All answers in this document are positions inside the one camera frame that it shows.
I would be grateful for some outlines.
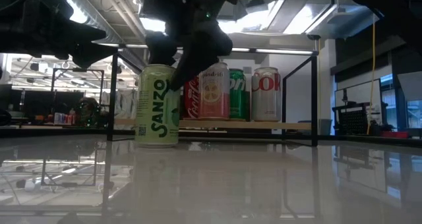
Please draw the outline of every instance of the robotic arm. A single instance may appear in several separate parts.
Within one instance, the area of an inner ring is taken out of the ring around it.
[[[174,63],[177,47],[183,47],[170,88],[179,89],[201,71],[218,62],[218,56],[229,55],[230,38],[221,31],[217,15],[225,1],[237,0],[145,0],[141,11],[146,17],[166,22],[166,35],[149,32],[146,44],[149,63]]]

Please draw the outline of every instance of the red can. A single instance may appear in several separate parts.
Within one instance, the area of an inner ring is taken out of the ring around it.
[[[190,82],[186,82],[183,87],[183,97],[185,99],[185,110],[183,119],[198,119],[200,94],[199,94],[199,76],[196,76]]]
[[[230,72],[216,63],[200,74],[200,119],[228,120],[230,114]]]

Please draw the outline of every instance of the green can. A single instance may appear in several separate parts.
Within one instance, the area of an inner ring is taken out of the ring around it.
[[[175,68],[149,65],[139,78],[135,140],[141,146],[166,147],[179,141],[180,90],[170,90]]]
[[[230,120],[246,121],[246,77],[241,69],[230,69]]]

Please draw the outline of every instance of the coca-cola can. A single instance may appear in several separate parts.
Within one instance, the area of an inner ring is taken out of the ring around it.
[[[278,122],[282,119],[280,74],[276,68],[262,67],[252,76],[252,120]]]
[[[230,114],[230,72],[216,63],[200,74],[199,119],[228,120]]]
[[[185,109],[183,119],[198,119],[200,94],[199,94],[199,76],[196,76],[190,82],[186,82],[183,87],[183,97]]]

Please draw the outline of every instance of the aluminum can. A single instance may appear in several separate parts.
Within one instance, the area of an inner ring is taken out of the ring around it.
[[[175,69],[149,65],[139,77],[135,140],[141,146],[167,147],[178,143],[180,90],[170,90]]]
[[[252,120],[278,122],[282,119],[280,74],[276,68],[256,69],[252,76]]]
[[[228,120],[230,114],[230,72],[216,63],[200,74],[199,119]]]
[[[241,69],[230,69],[230,120],[246,121],[246,77]]]
[[[199,94],[199,76],[196,76],[190,82],[186,82],[183,87],[183,119],[198,119],[200,94]]]

